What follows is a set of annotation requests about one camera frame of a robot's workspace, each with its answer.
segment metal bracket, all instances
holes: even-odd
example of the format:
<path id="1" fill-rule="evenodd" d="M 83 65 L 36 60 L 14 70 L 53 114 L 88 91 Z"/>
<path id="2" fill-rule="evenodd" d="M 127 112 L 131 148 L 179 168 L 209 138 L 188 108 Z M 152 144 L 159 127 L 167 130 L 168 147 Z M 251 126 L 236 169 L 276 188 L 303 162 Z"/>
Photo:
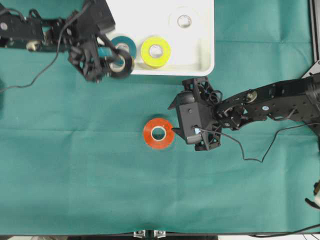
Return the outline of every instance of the metal bracket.
<path id="1" fill-rule="evenodd" d="M 153 231 L 154 238 L 161 239 L 166 237 L 166 231 L 154 230 Z"/>
<path id="2" fill-rule="evenodd" d="M 146 238 L 146 230 L 135 231 L 133 237 L 138 239 Z"/>

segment red tape roll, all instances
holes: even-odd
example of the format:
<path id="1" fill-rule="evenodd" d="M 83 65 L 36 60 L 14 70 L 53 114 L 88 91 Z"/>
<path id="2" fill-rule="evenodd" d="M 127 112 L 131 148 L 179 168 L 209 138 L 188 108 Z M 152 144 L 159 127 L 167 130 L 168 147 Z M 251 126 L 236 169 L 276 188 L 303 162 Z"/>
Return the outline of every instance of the red tape roll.
<path id="1" fill-rule="evenodd" d="M 160 128 L 164 130 L 164 138 L 157 140 L 152 136 L 155 129 Z M 163 118 L 154 118 L 150 120 L 143 129 L 144 141 L 153 149 L 166 149 L 168 148 L 175 139 L 175 133 L 172 131 L 172 124 Z"/>

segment teal tape roll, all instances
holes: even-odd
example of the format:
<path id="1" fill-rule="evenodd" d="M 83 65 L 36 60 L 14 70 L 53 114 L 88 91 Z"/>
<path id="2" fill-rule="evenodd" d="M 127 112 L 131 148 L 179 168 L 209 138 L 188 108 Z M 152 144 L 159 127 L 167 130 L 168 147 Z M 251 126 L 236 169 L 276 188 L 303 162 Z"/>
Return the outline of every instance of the teal tape roll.
<path id="1" fill-rule="evenodd" d="M 136 59 L 137 57 L 137 46 L 135 44 L 135 42 L 127 37 L 127 36 L 117 36 L 114 39 L 111 40 L 111 42 L 113 43 L 113 45 L 115 45 L 115 47 L 117 49 L 123 49 L 126 50 L 130 53 L 130 55 Z M 117 61 L 115 62 L 115 64 L 122 66 L 124 63 L 123 61 Z"/>

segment tape roll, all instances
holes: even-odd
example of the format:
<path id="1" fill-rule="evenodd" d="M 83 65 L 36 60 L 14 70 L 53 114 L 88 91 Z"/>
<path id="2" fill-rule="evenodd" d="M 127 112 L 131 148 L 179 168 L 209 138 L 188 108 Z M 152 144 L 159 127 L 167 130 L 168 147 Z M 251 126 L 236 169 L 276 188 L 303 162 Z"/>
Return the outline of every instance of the tape roll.
<path id="1" fill-rule="evenodd" d="M 154 118 L 150 120 L 143 129 L 145 143 L 157 150 L 168 148 L 175 139 L 175 133 L 172 131 L 172 128 L 172 124 L 166 119 Z M 153 136 L 153 132 L 156 129 L 162 129 L 164 131 L 164 137 L 162 139 L 156 139 Z"/>
<path id="2" fill-rule="evenodd" d="M 137 57 L 137 46 L 135 42 L 127 36 L 117 36 L 111 40 L 116 49 L 122 49 L 130 53 L 131 57 L 136 59 Z M 115 62 L 116 65 L 123 65 L 123 61 L 119 60 Z"/>
<path id="3" fill-rule="evenodd" d="M 171 47 L 169 43 L 161 37 L 150 37 L 142 44 L 141 57 L 145 64 L 154 69 L 166 65 L 170 56 Z"/>

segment screw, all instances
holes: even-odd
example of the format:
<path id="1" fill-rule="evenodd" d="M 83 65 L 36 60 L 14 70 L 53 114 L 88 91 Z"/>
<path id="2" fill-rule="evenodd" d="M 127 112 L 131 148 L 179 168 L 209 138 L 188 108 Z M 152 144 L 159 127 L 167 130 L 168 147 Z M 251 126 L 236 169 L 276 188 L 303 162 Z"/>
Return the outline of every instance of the screw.
<path id="1" fill-rule="evenodd" d="M 66 33 L 67 33 L 69 36 L 72 35 L 72 31 L 71 31 L 69 28 L 66 29 Z"/>
<path id="2" fill-rule="evenodd" d="M 3 31 L 7 31 L 8 30 L 8 25 L 5 22 L 0 23 L 0 28 Z"/>

